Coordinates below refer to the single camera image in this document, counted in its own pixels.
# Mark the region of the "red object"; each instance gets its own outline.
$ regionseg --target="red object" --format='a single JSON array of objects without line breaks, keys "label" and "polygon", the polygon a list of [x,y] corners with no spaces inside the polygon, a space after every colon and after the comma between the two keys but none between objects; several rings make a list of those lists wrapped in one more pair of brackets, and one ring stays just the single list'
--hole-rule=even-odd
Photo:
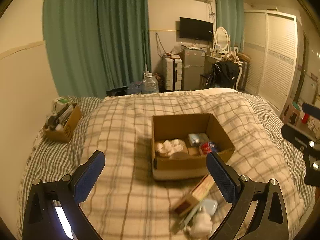
[{"label": "red object", "polygon": [[302,118],[302,123],[307,123],[309,119],[309,114],[304,114],[304,117]]}]

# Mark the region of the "bed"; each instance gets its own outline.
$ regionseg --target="bed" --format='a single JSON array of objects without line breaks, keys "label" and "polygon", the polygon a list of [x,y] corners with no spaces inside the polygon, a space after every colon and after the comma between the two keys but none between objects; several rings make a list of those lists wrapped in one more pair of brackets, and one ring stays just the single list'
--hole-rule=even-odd
[{"label": "bed", "polygon": [[[171,206],[197,179],[154,181],[151,167],[151,117],[163,114],[213,113],[235,145],[228,164],[252,180],[279,181],[289,224],[289,238],[311,205],[315,189],[303,183],[301,153],[282,138],[282,122],[260,97],[232,89],[179,91],[114,98],[73,98],[83,118],[70,143],[55,143],[38,135],[20,184],[21,238],[24,208],[32,182],[60,179],[85,163],[95,150],[105,153],[106,164],[81,208],[103,239],[186,239],[175,231]],[[213,229],[231,207],[212,187],[209,197],[218,201]],[[254,203],[238,233],[244,234]]]}]

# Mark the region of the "oval mirror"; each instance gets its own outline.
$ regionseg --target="oval mirror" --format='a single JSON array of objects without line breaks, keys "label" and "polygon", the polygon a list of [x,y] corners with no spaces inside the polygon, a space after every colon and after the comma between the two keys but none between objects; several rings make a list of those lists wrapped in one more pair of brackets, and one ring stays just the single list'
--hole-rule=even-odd
[{"label": "oval mirror", "polygon": [[228,33],[224,27],[219,27],[214,35],[214,42],[225,50],[228,47]]}]

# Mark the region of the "wardrobe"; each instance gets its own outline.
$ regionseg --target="wardrobe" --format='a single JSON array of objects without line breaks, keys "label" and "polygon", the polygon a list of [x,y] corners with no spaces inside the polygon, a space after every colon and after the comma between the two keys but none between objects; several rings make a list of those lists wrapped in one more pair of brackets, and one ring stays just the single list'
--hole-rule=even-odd
[{"label": "wardrobe", "polygon": [[281,112],[297,69],[296,17],[264,10],[244,15],[244,53],[251,57],[246,90]]}]

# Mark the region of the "plastic water bottle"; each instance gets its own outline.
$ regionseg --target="plastic water bottle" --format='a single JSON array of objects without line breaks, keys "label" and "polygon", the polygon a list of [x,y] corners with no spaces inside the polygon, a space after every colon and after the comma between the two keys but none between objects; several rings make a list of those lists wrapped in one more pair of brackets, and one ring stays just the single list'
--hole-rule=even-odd
[{"label": "plastic water bottle", "polygon": [[145,78],[142,81],[142,94],[159,93],[158,81],[152,73],[145,73]]}]

